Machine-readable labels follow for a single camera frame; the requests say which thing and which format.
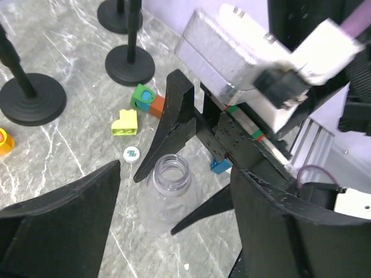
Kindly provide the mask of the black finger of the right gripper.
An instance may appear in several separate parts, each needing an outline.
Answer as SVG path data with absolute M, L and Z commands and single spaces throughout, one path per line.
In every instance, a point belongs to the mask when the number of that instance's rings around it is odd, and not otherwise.
M 215 193 L 210 199 L 196 208 L 193 212 L 182 219 L 171 231 L 171 235 L 176 235 L 185 228 L 197 221 L 234 209 L 232 201 L 231 186 L 228 184 L 223 189 Z
M 196 132 L 194 85 L 179 69 L 166 78 L 165 106 L 151 146 L 133 177 L 146 178 L 163 155 L 177 153 Z

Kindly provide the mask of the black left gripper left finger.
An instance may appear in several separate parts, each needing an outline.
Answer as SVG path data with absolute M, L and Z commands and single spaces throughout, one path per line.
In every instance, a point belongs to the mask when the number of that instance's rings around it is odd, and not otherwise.
M 121 164 L 1 210 L 1 277 L 97 277 Z

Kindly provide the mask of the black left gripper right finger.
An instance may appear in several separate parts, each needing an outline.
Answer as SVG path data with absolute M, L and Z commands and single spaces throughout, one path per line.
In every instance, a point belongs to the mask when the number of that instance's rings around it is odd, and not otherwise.
M 370 221 L 307 203 L 234 167 L 231 193 L 249 277 L 369 277 Z

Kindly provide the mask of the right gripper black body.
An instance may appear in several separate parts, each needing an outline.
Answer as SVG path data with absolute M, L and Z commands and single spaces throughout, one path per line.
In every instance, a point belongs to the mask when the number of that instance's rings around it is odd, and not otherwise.
M 226 106 L 204 86 L 203 112 L 195 111 L 196 135 L 218 162 L 249 169 L 266 181 L 289 180 L 285 143 L 266 137 L 237 105 Z

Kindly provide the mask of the clear bottle green-print white cap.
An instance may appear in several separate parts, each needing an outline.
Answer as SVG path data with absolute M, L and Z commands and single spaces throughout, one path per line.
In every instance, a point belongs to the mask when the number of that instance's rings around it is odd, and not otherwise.
M 138 198 L 144 230 L 153 236 L 168 235 L 184 217 L 203 202 L 203 189 L 180 155 L 158 159 Z

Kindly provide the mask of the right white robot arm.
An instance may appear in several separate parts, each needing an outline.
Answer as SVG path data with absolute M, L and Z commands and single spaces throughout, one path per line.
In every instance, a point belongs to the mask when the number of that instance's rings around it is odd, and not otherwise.
M 217 17 L 197 9 L 176 55 L 201 81 L 204 111 L 180 70 L 166 78 L 165 106 L 152 144 L 134 175 L 144 226 L 175 235 L 228 210 L 237 218 L 245 277 L 369 277 L 370 220 L 340 208 L 351 189 L 305 182 L 279 141 L 289 124 L 338 89 L 342 70 L 364 46 L 336 23 L 332 2 L 269 1 L 269 28 L 223 5 Z M 232 162 L 230 183 L 206 202 L 191 172 L 167 181 L 177 153 L 198 137 L 218 161 Z

